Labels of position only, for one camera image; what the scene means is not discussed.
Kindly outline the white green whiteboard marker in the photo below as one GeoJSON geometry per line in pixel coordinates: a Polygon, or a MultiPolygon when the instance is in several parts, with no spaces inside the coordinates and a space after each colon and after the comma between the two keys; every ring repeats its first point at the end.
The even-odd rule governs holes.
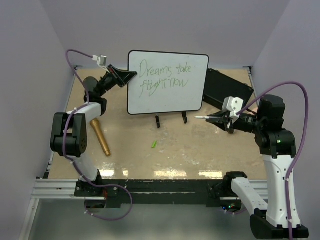
{"type": "Polygon", "coordinates": [[[203,119],[203,120],[208,120],[208,119],[214,119],[215,117],[212,116],[195,116],[195,119],[203,119]]]}

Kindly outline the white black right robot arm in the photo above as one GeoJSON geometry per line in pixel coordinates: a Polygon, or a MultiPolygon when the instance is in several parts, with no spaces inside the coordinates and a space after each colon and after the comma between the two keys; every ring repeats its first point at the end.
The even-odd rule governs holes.
{"type": "Polygon", "coordinates": [[[283,128],[284,100],[265,95],[256,114],[239,113],[243,104],[239,97],[227,97],[222,110],[207,116],[206,121],[225,132],[238,130],[255,135],[266,171],[268,199],[263,200],[243,172],[227,172],[223,192],[240,198],[250,214],[250,229],[256,239],[307,239],[309,229],[302,225],[296,208],[291,167],[297,155],[296,140],[283,128]]]}

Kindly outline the green marker cap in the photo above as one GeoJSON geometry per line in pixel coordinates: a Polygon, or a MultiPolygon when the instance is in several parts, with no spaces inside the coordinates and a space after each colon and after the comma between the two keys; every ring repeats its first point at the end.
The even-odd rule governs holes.
{"type": "Polygon", "coordinates": [[[157,141],[155,140],[155,141],[152,143],[151,148],[154,149],[156,146],[157,146],[157,141]]]}

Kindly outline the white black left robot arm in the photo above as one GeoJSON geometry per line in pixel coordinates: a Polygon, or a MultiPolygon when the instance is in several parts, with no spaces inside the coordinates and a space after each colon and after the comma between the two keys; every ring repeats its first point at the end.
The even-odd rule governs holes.
{"type": "Polygon", "coordinates": [[[85,154],[88,146],[87,124],[105,114],[107,100],[103,95],[113,87],[125,87],[138,73],[122,70],[109,65],[106,73],[99,80],[93,76],[83,81],[85,103],[69,112],[54,114],[50,148],[61,157],[69,160],[79,175],[78,188],[99,196],[106,190],[125,189],[117,184],[103,184],[99,169],[85,154]]]}

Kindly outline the white whiteboard black frame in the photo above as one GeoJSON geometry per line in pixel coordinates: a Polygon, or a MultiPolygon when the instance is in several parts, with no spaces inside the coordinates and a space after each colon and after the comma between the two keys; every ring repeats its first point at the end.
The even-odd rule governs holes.
{"type": "Polygon", "coordinates": [[[210,58],[206,54],[132,50],[128,70],[137,75],[128,83],[130,115],[198,111],[210,58]]]}

